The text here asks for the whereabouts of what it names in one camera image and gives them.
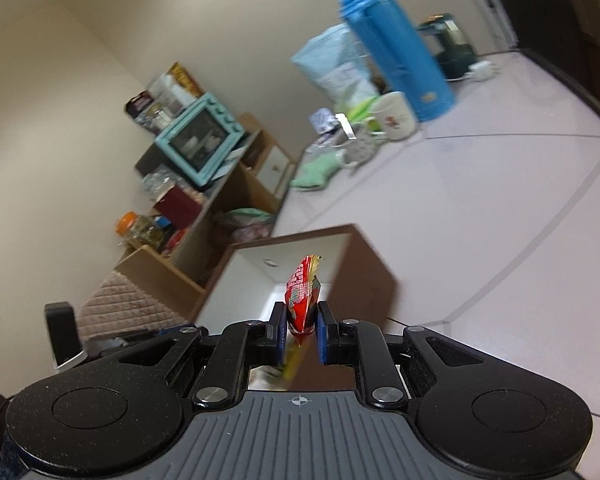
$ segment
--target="brown box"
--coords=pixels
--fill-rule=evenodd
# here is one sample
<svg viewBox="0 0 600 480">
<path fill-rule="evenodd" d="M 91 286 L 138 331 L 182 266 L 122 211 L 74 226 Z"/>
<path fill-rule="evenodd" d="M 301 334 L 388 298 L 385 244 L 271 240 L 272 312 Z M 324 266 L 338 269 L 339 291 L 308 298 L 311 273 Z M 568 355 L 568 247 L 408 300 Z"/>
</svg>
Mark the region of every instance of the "brown box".
<svg viewBox="0 0 600 480">
<path fill-rule="evenodd" d="M 268 319 L 273 304 L 284 301 L 286 281 L 308 254 L 322 257 L 320 299 L 329 303 L 336 319 L 384 325 L 397 283 L 354 225 L 230 246 L 188 319 L 206 326 L 211 334 L 233 322 Z M 306 343 L 291 390 L 354 387 L 351 368 L 321 365 L 314 338 Z"/>
</svg>

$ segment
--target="white floor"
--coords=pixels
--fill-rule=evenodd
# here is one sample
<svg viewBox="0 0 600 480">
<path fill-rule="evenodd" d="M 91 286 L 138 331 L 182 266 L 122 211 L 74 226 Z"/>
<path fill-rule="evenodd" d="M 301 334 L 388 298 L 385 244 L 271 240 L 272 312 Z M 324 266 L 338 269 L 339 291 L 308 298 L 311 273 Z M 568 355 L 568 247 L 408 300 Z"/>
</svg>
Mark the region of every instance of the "white floor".
<svg viewBox="0 0 600 480">
<path fill-rule="evenodd" d="M 426 324 L 560 381 L 594 416 L 600 480 L 600 119 L 519 54 L 459 103 L 321 192 L 276 235 L 355 223 L 400 282 L 388 332 Z"/>
</svg>

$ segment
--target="black circular joint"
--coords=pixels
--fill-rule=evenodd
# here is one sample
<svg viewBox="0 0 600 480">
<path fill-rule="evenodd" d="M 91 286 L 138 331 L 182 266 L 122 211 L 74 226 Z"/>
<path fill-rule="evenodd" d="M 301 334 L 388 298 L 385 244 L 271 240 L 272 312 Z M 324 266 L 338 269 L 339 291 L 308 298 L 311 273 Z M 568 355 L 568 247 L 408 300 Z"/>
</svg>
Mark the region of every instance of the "black circular joint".
<svg viewBox="0 0 600 480">
<path fill-rule="evenodd" d="M 475 418 L 502 433 L 525 433 L 546 420 L 544 404 L 533 395 L 516 390 L 494 390 L 475 399 Z"/>
<path fill-rule="evenodd" d="M 125 397 L 113 390 L 81 388 L 60 396 L 52 411 L 69 428 L 95 430 L 120 420 L 127 407 Z"/>
<path fill-rule="evenodd" d="M 381 386 L 372 391 L 371 396 L 378 402 L 383 404 L 386 402 L 397 402 L 403 397 L 402 392 L 398 388 L 392 386 Z"/>
<path fill-rule="evenodd" d="M 225 400 L 228 397 L 228 394 L 224 388 L 219 388 L 218 386 L 208 386 L 198 390 L 196 397 L 203 402 L 213 403 Z"/>
<path fill-rule="evenodd" d="M 73 477 L 110 476 L 156 456 L 178 434 L 183 411 L 164 379 L 145 373 L 151 368 L 84 365 L 28 386 L 6 413 L 18 455 L 30 468 Z"/>
</svg>

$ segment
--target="food package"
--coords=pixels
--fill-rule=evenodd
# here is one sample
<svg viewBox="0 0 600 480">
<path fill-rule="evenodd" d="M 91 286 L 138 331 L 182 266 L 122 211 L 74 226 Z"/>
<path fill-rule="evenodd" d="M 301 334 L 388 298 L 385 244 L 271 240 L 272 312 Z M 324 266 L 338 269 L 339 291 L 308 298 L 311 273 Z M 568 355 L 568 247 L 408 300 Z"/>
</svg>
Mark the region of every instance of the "food package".
<svg viewBox="0 0 600 480">
<path fill-rule="evenodd" d="M 149 83 L 147 92 L 173 120 L 190 107 L 196 98 L 178 84 L 170 73 L 161 74 Z"/>
<path fill-rule="evenodd" d="M 301 342 L 314 331 L 315 309 L 320 294 L 316 277 L 320 256 L 306 256 L 286 282 L 285 303 L 289 311 L 289 330 Z"/>
<path fill-rule="evenodd" d="M 202 97 L 204 94 L 202 88 L 200 88 L 200 85 L 198 85 L 196 80 L 192 78 L 191 74 L 187 72 L 187 69 L 184 68 L 180 63 L 174 63 L 169 69 L 168 73 L 176 79 L 180 86 L 182 86 L 196 99 Z"/>
<path fill-rule="evenodd" d="M 162 105 L 149 94 L 147 90 L 140 92 L 125 105 L 126 113 L 145 130 L 154 135 L 160 134 L 169 124 L 170 115 Z"/>
</svg>

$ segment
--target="toaster oven window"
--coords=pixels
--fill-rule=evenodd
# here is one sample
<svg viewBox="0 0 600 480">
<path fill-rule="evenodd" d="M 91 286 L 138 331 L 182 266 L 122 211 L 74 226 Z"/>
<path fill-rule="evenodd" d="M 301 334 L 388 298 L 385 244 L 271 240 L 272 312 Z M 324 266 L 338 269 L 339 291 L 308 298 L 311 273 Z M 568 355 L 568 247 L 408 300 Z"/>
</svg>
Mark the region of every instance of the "toaster oven window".
<svg viewBox="0 0 600 480">
<path fill-rule="evenodd" d="M 202 110 L 169 144 L 195 171 L 201 171 L 228 135 L 213 115 Z"/>
</svg>

